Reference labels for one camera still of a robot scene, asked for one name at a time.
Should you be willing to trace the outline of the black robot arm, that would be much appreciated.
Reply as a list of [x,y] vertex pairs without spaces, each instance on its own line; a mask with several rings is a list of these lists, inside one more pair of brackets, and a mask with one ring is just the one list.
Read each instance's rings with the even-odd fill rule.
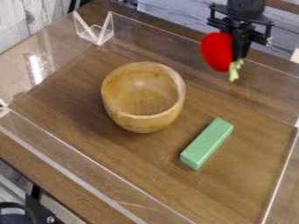
[[265,16],[266,0],[227,0],[210,4],[207,25],[233,37],[233,59],[245,59],[251,43],[269,46],[274,21]]

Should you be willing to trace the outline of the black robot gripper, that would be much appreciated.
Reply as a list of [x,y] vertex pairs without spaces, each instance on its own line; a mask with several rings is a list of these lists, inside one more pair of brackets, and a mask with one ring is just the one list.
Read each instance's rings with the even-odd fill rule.
[[233,60],[245,59],[251,41],[271,44],[274,21],[265,15],[265,3],[211,3],[207,24],[233,33]]

